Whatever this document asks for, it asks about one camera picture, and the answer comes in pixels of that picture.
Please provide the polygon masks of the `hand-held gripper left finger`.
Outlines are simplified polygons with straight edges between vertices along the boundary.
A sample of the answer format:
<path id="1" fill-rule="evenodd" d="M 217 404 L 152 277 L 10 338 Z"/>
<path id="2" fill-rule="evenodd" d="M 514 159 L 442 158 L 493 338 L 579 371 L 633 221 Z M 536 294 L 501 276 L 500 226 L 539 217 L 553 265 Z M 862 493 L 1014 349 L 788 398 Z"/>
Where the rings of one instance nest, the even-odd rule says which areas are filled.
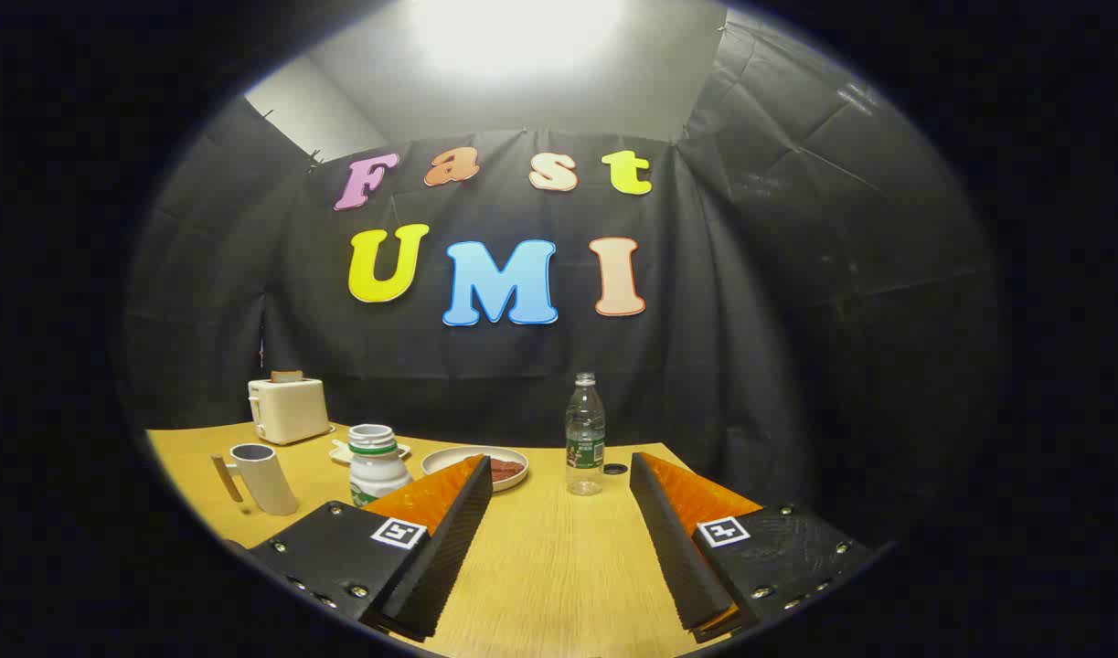
<path id="1" fill-rule="evenodd" d="M 436 632 L 492 492 L 491 458 L 471 455 L 362 508 L 328 500 L 246 557 L 333 616 L 420 642 Z"/>

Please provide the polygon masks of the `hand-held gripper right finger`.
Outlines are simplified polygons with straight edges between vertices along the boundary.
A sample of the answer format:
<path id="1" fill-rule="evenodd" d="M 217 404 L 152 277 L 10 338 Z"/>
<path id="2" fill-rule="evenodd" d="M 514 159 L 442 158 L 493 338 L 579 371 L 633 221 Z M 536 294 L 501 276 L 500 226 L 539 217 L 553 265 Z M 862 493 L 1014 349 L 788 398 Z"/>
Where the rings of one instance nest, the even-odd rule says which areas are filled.
<path id="1" fill-rule="evenodd" d="M 872 554 L 804 505 L 754 503 L 650 452 L 631 457 L 629 484 L 680 624 L 697 642 L 796 616 Z"/>

